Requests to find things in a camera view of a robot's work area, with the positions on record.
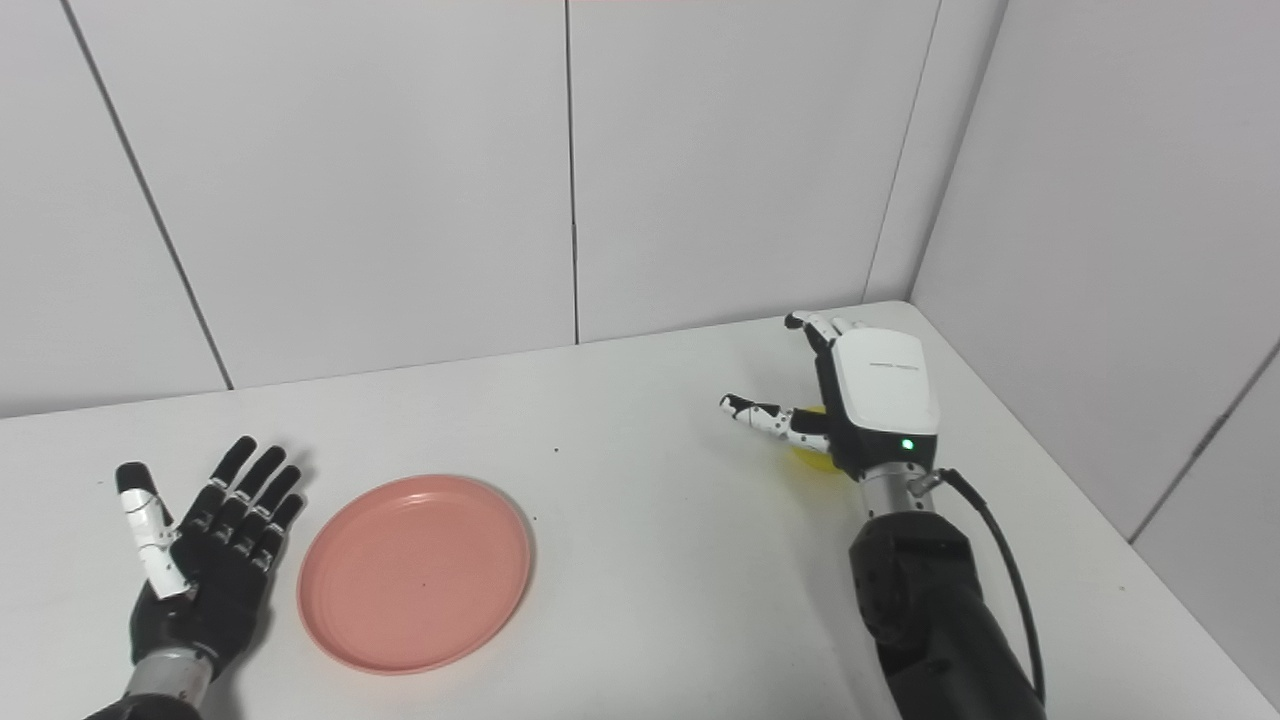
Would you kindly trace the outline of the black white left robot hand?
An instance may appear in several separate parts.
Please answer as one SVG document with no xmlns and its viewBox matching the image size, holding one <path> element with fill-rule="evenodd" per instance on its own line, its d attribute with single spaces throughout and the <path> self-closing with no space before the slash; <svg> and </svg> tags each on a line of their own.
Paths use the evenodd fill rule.
<svg viewBox="0 0 1280 720">
<path fill-rule="evenodd" d="M 305 505 L 283 447 L 239 437 L 182 519 L 148 468 L 123 462 L 115 483 L 146 575 L 129 620 L 131 661 L 193 652 L 220 676 L 252 644 L 276 559 Z"/>
</svg>

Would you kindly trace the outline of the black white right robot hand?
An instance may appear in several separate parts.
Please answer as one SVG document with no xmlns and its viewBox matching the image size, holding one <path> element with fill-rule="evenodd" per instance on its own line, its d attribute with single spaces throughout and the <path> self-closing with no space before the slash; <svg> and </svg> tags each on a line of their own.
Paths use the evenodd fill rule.
<svg viewBox="0 0 1280 720">
<path fill-rule="evenodd" d="M 815 357 L 822 411 L 724 395 L 722 413 L 787 445 L 829 456 L 856 480 L 882 466 L 927 474 L 934 468 L 940 402 L 914 334 L 790 313 Z"/>
</svg>

